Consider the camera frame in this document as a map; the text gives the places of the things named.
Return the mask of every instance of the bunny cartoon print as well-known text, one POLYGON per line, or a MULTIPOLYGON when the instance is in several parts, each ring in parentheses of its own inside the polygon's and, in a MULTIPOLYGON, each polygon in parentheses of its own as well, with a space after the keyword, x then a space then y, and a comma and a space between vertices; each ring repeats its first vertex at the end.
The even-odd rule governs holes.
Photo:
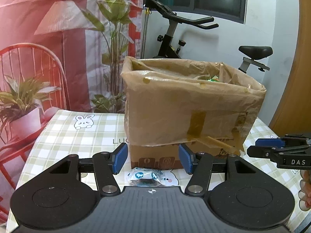
POLYGON ((95 115, 91 114, 91 115, 88 115, 86 117, 83 117, 83 116, 76 116, 76 123, 75 123, 75 128, 76 130, 79 130, 81 128, 90 128, 93 126, 94 122, 92 120, 92 118, 94 117, 95 115))

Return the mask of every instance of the exercise bike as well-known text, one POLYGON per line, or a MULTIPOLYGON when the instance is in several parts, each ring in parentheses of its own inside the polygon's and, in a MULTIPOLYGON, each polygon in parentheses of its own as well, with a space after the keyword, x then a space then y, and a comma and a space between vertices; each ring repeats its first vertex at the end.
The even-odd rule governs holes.
POLYGON ((158 0, 146 0, 146 5, 147 8, 155 9, 157 10, 162 17, 167 18, 169 20, 169 28, 164 36, 159 35, 158 36, 158 41, 162 42, 159 53, 157 56, 154 58, 170 58, 170 59, 181 59, 181 57, 178 55, 180 49, 182 46, 185 46, 186 42, 183 40, 179 40, 178 44, 179 47, 177 50, 175 50, 172 46, 172 39, 173 35, 175 33, 175 30, 177 28, 177 25, 179 23, 185 23, 189 25, 193 25, 195 27, 198 27, 200 29, 204 30, 210 30, 219 27, 217 23, 204 26, 202 24, 204 23, 211 23, 214 21, 213 17, 205 17, 205 18, 200 18, 197 20, 190 20, 187 18, 179 17, 177 16, 176 13, 174 13, 169 7, 164 5, 163 3, 159 2, 158 0))
MULTIPOLYGON (((164 5, 158 0, 146 0, 147 8, 157 10, 164 18, 169 20, 169 28, 164 36, 159 35, 157 40, 162 42, 159 53, 157 56, 153 58, 169 58, 169 59, 180 59, 181 57, 178 55, 181 47, 186 45, 186 42, 183 40, 178 41, 178 48, 175 50, 172 46, 172 39, 179 23, 185 23, 189 25, 196 26, 200 29, 210 30, 219 27, 217 23, 204 26, 202 24, 211 23, 214 21, 213 17, 206 17, 197 20, 190 20, 187 18, 179 17, 174 13, 169 7, 164 5)), ((246 73, 250 64, 258 66, 258 70, 264 72, 265 70, 269 71, 270 68, 266 65, 258 62, 257 60, 261 60, 263 58, 269 57, 273 54, 273 50, 270 46, 240 46, 239 51, 248 57, 243 57, 243 62, 238 68, 240 71, 246 73)))

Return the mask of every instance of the printed backdrop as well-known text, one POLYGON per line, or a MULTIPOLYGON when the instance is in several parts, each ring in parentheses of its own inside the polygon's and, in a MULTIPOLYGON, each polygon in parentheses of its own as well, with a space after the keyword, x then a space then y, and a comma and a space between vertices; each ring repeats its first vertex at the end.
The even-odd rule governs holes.
POLYGON ((120 73, 140 55, 141 14, 142 0, 0 0, 0 224, 57 108, 124 112, 120 73))

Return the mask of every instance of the checkered tablecloth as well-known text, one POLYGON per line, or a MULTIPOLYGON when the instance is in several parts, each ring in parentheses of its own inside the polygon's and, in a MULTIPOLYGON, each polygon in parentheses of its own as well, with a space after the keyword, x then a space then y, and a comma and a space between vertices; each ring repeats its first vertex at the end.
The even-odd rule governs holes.
MULTIPOLYGON (((17 187, 23 185, 54 163, 68 154, 78 154, 80 158, 89 158, 101 151, 112 152, 121 142, 126 141, 124 132, 124 115, 94 113, 94 124, 88 128, 76 129, 76 116, 86 117, 87 113, 59 110, 52 118, 45 130, 36 140, 27 159, 17 187)), ((254 145, 258 138, 277 137, 260 119, 256 119, 250 134, 244 142, 244 148, 254 145)), ((300 174, 296 170, 277 169, 276 164, 267 159, 249 158, 243 156, 256 167, 285 185, 295 197, 295 210, 289 220, 288 227, 294 230, 306 217, 308 212, 302 212, 298 206, 298 191, 300 190, 300 174)), ((128 157, 121 172, 115 175, 120 188, 127 185, 127 173, 131 170, 130 157, 128 157)), ((182 190, 185 189, 190 175, 183 169, 173 170, 179 180, 182 190)), ((212 174, 210 189, 225 180, 224 174, 212 174)), ((82 181, 96 190, 94 174, 88 174, 82 181)), ((10 211, 7 222, 7 233, 17 227, 17 223, 10 211)))

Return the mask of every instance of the lampshade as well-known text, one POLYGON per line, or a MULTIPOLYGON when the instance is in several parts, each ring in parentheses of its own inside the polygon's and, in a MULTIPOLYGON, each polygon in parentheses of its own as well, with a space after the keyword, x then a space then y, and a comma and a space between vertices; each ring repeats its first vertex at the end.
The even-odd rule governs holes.
POLYGON ((72 0, 57 1, 40 22, 35 35, 77 28, 94 28, 72 0))

